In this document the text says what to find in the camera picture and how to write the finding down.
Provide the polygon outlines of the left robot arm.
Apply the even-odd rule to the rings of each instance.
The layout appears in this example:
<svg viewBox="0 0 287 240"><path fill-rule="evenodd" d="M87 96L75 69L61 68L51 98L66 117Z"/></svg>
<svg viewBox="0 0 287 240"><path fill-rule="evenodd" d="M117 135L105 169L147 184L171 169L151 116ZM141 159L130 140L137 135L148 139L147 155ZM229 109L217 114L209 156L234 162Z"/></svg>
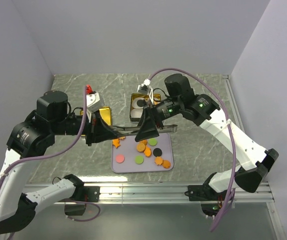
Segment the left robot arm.
<svg viewBox="0 0 287 240"><path fill-rule="evenodd" d="M73 174L42 190L23 193L30 173L45 159L47 148L58 135L85 136L86 144L91 145L116 139L118 132L97 111L74 114L62 91L48 91L41 96L36 109L13 128L7 141L0 171L0 235L21 231L37 213L55 202L86 200L84 182Z"/></svg>

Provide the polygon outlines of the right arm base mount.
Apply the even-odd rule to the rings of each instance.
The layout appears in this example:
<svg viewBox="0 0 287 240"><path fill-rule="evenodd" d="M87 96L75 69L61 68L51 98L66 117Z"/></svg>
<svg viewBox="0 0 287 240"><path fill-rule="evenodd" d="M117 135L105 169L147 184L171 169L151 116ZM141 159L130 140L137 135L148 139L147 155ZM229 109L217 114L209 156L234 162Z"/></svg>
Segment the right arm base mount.
<svg viewBox="0 0 287 240"><path fill-rule="evenodd" d="M206 217L215 217L223 207L227 190L216 192L206 185L188 185L184 195L190 202L201 202L201 210Z"/></svg>

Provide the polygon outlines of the orange flower cookie lower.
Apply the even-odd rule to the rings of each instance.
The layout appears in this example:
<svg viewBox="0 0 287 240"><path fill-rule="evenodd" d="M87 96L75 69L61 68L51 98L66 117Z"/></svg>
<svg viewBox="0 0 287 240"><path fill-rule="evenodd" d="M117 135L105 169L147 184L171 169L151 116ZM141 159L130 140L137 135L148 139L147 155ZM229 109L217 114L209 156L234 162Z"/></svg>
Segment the orange flower cookie lower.
<svg viewBox="0 0 287 240"><path fill-rule="evenodd" d="M161 165L163 164L164 160L163 160L162 157L157 156L157 157L155 158L154 162L155 162L155 164L156 164L157 166L161 166Z"/></svg>

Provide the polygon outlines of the metal tongs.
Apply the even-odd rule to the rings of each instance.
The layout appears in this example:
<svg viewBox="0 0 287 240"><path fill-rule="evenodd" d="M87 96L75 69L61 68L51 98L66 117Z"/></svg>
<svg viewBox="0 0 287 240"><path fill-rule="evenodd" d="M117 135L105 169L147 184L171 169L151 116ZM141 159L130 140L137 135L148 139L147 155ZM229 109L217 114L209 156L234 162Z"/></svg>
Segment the metal tongs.
<svg viewBox="0 0 287 240"><path fill-rule="evenodd" d="M162 134L162 133L175 133L178 129L176 124L164 125L163 127L150 127L143 129L141 126L109 126L113 131L118 132L118 135L121 137L126 136L136 136L137 134Z"/></svg>

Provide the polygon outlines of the green round cookie upper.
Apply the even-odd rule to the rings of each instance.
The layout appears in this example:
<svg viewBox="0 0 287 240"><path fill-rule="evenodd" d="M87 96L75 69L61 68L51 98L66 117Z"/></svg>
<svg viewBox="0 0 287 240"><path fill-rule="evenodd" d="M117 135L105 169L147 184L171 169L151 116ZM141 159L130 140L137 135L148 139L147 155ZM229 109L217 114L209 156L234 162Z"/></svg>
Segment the green round cookie upper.
<svg viewBox="0 0 287 240"><path fill-rule="evenodd" d="M150 139L148 140L148 144L149 144L150 146L156 146L156 145L158 144L158 141L157 141L156 138L150 138Z"/></svg>

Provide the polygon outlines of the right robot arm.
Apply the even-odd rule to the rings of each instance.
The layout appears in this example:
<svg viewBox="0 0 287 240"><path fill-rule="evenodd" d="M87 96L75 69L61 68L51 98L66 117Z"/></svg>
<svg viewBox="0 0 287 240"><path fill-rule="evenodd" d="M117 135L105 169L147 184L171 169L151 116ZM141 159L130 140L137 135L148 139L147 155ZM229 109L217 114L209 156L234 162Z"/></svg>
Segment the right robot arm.
<svg viewBox="0 0 287 240"><path fill-rule="evenodd" d="M209 95L195 94L186 76L175 73L166 77L164 83L168 95L156 105L143 105L135 141L159 136L159 131L165 129L163 121L181 114L184 119L215 137L239 162L230 170L210 175L203 184L202 196L214 200L229 188L256 192L279 153L253 141L226 117L223 106Z"/></svg>

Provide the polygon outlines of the black round cookie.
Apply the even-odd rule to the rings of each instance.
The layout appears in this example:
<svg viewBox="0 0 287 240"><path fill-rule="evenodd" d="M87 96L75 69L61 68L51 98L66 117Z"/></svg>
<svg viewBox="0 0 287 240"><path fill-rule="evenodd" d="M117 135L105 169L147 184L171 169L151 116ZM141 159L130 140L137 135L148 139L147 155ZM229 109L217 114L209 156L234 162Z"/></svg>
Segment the black round cookie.
<svg viewBox="0 0 287 240"><path fill-rule="evenodd" d="M139 108L142 108L145 105L145 100L144 99L139 99L136 104Z"/></svg>
<svg viewBox="0 0 287 240"><path fill-rule="evenodd" d="M153 151L152 151L152 154L155 156L155 157L161 157L163 152L160 148L155 148Z"/></svg>

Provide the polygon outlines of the green round cookie lower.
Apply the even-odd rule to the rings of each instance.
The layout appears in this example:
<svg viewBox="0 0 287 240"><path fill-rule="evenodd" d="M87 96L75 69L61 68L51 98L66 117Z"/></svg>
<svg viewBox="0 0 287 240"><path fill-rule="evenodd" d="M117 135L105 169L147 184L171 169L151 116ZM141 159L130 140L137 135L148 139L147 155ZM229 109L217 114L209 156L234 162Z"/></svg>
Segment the green round cookie lower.
<svg viewBox="0 0 287 240"><path fill-rule="evenodd" d="M134 159L135 163L138 165L141 165L144 162L144 160L145 160L144 157L141 155L137 155Z"/></svg>

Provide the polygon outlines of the orange fish cookie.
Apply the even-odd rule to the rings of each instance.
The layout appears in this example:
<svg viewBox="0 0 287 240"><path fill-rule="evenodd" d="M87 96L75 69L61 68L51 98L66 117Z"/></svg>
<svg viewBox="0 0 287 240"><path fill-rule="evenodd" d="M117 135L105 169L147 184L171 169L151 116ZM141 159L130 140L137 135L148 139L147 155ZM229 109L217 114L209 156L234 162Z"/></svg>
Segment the orange fish cookie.
<svg viewBox="0 0 287 240"><path fill-rule="evenodd" d="M148 146L145 147L145 150L143 153L146 157L150 157L152 155L152 151Z"/></svg>
<svg viewBox="0 0 287 240"><path fill-rule="evenodd" d="M117 149L121 146L120 144L120 139L119 138L116 138L116 139L113 139L112 140L112 145Z"/></svg>

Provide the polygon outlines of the orange swirl cookie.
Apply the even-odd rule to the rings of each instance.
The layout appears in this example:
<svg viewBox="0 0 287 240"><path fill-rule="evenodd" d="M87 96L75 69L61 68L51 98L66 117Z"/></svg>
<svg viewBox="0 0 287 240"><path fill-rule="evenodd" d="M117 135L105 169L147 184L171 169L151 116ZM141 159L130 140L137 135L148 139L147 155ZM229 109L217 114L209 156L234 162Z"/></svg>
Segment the orange swirl cookie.
<svg viewBox="0 0 287 240"><path fill-rule="evenodd" d="M140 143L146 146L148 144L148 141L145 139L145 140L140 141Z"/></svg>

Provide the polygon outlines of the white paper cup bottom-left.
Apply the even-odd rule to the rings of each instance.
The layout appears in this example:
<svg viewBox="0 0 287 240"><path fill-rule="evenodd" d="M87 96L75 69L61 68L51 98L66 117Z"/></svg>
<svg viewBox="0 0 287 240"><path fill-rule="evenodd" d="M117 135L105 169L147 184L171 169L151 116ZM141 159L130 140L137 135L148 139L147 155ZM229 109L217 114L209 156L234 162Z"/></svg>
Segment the white paper cup bottom-left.
<svg viewBox="0 0 287 240"><path fill-rule="evenodd" d="M143 109L140 108L134 108L131 112L130 112L130 119L131 121L139 121L139 119L141 118L143 114Z"/></svg>

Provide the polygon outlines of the gold cookie tin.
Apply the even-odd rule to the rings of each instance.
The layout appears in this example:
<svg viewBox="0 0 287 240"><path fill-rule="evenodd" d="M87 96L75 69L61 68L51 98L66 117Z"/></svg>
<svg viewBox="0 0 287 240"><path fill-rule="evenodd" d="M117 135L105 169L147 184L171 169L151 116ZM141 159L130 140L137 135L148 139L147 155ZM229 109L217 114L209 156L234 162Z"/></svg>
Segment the gold cookie tin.
<svg viewBox="0 0 287 240"><path fill-rule="evenodd" d="M148 95L132 93L130 97L129 119L131 123L138 123L143 114L143 101L148 101Z"/></svg>

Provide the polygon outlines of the green round cookie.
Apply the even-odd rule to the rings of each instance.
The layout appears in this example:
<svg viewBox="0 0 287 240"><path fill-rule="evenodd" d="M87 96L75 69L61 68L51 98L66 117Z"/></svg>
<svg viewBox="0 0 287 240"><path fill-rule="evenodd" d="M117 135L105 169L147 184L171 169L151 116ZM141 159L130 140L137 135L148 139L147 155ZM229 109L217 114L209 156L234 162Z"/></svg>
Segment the green round cookie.
<svg viewBox="0 0 287 240"><path fill-rule="evenodd" d="M156 138L150 138L150 139L148 140L148 144L149 144L150 146L156 146L156 145L158 144L158 141L157 141Z"/></svg>
<svg viewBox="0 0 287 240"><path fill-rule="evenodd" d="M144 162L144 160L145 160L144 157L141 155L137 155L134 159L135 163L138 165L141 165Z"/></svg>

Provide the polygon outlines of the white paper cup top-left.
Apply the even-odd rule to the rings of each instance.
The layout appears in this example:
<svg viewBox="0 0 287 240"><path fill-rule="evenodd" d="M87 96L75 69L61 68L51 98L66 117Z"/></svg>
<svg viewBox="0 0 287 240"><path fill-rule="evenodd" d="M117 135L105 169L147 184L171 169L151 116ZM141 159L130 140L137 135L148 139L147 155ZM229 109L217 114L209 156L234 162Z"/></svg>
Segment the white paper cup top-left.
<svg viewBox="0 0 287 240"><path fill-rule="evenodd" d="M146 100L144 98L137 97L132 101L131 109L132 110L142 110L145 102L146 102Z"/></svg>

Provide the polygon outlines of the gold tin lid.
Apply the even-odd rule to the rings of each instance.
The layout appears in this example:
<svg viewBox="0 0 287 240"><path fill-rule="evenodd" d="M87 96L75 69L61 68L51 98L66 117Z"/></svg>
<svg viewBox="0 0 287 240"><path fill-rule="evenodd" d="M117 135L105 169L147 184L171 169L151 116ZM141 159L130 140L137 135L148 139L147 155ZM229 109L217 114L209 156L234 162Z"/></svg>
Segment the gold tin lid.
<svg viewBox="0 0 287 240"><path fill-rule="evenodd" d="M112 111L110 107L104 106L100 110L98 110L98 112L100 112L101 118L107 123L107 125L111 126L112 125Z"/></svg>

